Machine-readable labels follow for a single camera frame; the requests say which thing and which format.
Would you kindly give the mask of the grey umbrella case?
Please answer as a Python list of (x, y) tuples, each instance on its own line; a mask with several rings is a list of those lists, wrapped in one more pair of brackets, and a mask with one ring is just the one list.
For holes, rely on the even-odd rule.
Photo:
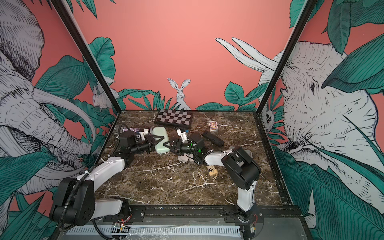
[[(234, 146), (230, 146), (228, 150), (233, 150), (235, 147)], [(253, 157), (253, 154), (250, 150), (245, 150), (245, 152), (252, 158)]]
[(152, 127), (150, 129), (150, 133), (152, 135), (158, 135), (158, 136), (164, 136), (165, 137), (164, 140), (162, 140), (160, 143), (157, 143), (155, 146), (157, 146), (161, 149), (160, 155), (168, 153), (170, 151), (169, 148), (163, 146), (164, 142), (169, 141), (169, 136), (168, 136), (166, 128), (165, 127)]

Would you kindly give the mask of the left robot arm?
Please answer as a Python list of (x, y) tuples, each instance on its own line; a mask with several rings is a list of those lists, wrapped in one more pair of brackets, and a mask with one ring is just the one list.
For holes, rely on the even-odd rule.
[(50, 211), (50, 220), (58, 223), (59, 231), (66, 232), (76, 226), (84, 226), (91, 220), (105, 216), (130, 217), (121, 199), (96, 200), (96, 190), (114, 175), (128, 168), (135, 155), (155, 151), (156, 145), (166, 139), (166, 131), (140, 134), (126, 130), (118, 134), (118, 141), (111, 156), (100, 165), (85, 171), (78, 177), (63, 179)]

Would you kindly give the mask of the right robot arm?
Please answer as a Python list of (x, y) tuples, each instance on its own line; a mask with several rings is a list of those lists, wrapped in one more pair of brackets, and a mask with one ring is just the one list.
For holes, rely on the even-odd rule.
[(192, 133), (185, 141), (172, 139), (163, 143), (163, 146), (177, 156), (191, 155), (197, 165), (224, 167), (238, 187), (238, 219), (242, 223), (256, 221), (255, 191), (261, 168), (242, 147), (236, 146), (226, 151), (210, 150), (198, 133)]

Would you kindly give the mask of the middle open white umbrella case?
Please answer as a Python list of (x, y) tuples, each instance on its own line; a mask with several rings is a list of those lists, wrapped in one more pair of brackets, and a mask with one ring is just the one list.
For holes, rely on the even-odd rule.
[(186, 163), (186, 162), (193, 163), (194, 162), (193, 154), (184, 154), (182, 156), (178, 156), (178, 160), (182, 163)]

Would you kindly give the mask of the black folded umbrella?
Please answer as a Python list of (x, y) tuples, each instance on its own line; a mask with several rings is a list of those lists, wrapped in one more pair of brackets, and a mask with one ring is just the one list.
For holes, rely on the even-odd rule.
[(213, 143), (217, 147), (223, 147), (225, 144), (225, 142), (222, 139), (220, 139), (219, 137), (217, 137), (216, 135), (214, 135), (208, 131), (204, 131), (202, 136), (205, 139), (209, 140), (211, 143)]

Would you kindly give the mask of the beige folded umbrella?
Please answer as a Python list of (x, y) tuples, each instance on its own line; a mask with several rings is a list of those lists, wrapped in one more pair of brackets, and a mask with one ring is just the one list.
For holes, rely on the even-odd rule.
[(210, 178), (215, 181), (218, 176), (218, 170), (215, 168), (215, 166), (207, 166), (207, 170), (209, 172)]

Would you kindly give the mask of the playing card box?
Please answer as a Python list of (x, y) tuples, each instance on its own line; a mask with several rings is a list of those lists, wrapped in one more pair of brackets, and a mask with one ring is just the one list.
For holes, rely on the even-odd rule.
[(217, 132), (219, 130), (218, 123), (216, 121), (209, 121), (209, 128), (211, 132)]

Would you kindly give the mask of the folding chessboard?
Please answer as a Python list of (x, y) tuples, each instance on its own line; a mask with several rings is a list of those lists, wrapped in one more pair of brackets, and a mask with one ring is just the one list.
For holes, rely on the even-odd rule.
[(159, 110), (154, 123), (189, 129), (192, 124), (193, 113), (189, 111)]

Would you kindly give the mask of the glitter purple microphone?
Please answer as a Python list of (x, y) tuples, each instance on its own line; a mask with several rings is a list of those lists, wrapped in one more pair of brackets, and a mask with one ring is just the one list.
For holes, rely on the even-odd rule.
[(117, 128), (117, 133), (118, 134), (120, 134), (122, 132), (126, 132), (126, 131), (133, 131), (135, 133), (144, 133), (145, 129), (142, 129), (142, 128), (129, 128), (129, 127), (125, 127), (123, 125), (119, 125), (118, 128)]

